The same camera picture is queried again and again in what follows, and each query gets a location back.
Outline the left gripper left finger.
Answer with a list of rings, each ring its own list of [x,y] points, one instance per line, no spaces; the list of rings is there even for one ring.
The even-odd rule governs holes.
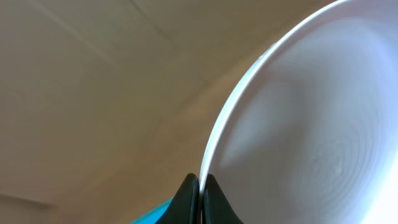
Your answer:
[[[196,224],[198,196],[198,177],[189,173],[184,178],[168,208],[155,224]]]

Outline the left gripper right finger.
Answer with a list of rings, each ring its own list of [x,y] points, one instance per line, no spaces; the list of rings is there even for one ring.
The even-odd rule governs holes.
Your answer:
[[[212,174],[207,177],[202,204],[204,224],[243,224]]]

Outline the teal plastic tray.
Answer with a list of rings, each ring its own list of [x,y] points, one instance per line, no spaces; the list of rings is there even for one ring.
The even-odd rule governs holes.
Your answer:
[[[153,208],[149,212],[143,214],[139,218],[131,221],[129,224],[154,224],[168,209],[173,198],[166,200],[159,206]]]

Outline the white round plate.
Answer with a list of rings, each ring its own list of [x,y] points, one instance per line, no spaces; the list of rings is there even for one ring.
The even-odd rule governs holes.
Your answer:
[[[243,75],[200,169],[243,223],[397,222],[397,0],[335,1]]]

